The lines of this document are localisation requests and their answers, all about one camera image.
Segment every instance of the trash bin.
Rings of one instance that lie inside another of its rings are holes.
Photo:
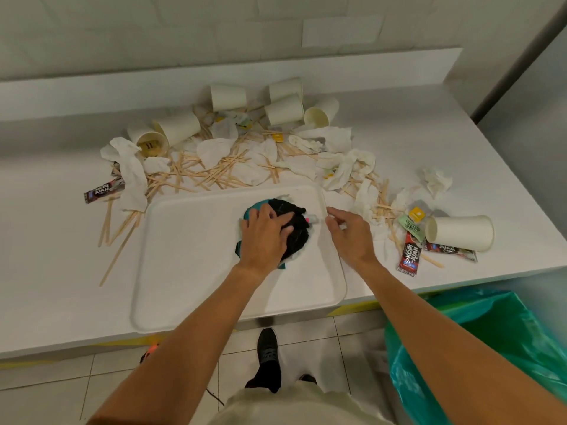
[[[567,355],[515,293],[465,287],[428,302],[567,402]],[[450,424],[390,323],[385,335],[390,377],[407,414],[419,425]]]

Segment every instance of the white wall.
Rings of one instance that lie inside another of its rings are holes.
[[[461,46],[472,113],[565,0],[0,0],[0,80]],[[372,43],[302,48],[304,19],[379,15]]]
[[[564,29],[478,125],[565,237],[566,71],[567,29]],[[566,269],[494,285],[519,294],[567,347]]]

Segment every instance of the overturned paper cup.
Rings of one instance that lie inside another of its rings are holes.
[[[201,131],[199,119],[193,112],[183,112],[153,121],[154,129],[165,135],[169,147],[188,139]]]
[[[430,217],[425,223],[428,242],[485,252],[494,242],[494,226],[488,216]]]
[[[211,99],[214,112],[239,109],[248,104],[246,89],[242,86],[212,84]]]
[[[269,92],[271,102],[276,102],[291,94],[297,94],[299,99],[303,101],[303,85],[301,84],[301,78],[293,78],[272,83],[269,86]]]
[[[283,99],[265,107],[270,125],[281,125],[303,119],[303,103],[297,94],[288,95]]]
[[[316,105],[305,111],[305,125],[315,125],[316,128],[328,127],[338,112],[338,100],[335,97],[323,97]]]
[[[162,156],[169,149],[165,135],[152,130],[142,121],[132,122],[126,130],[130,141],[140,146],[145,157]]]

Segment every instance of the white tiled floor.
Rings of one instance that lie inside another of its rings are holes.
[[[309,372],[322,390],[350,392],[369,413],[380,412],[387,419],[397,418],[400,424],[410,423],[399,411],[401,405],[395,400],[389,377],[373,371],[379,366],[373,352],[384,350],[380,329],[384,323],[383,314],[372,311],[274,326],[280,344],[282,385]],[[256,341],[260,331],[234,332],[227,343],[209,383],[209,390],[221,400],[243,388],[258,370]],[[2,422],[84,424],[138,365],[146,349],[0,370]],[[219,403],[205,392],[191,424],[207,423],[218,409]]]

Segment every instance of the plastic tray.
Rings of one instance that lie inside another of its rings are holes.
[[[241,319],[300,312],[339,303],[346,282],[324,223],[316,185],[276,185],[166,197],[147,210],[131,304],[140,333],[175,328],[222,283],[238,262],[239,219],[252,204],[280,195],[316,215],[320,223],[298,257],[275,270],[256,290]]]

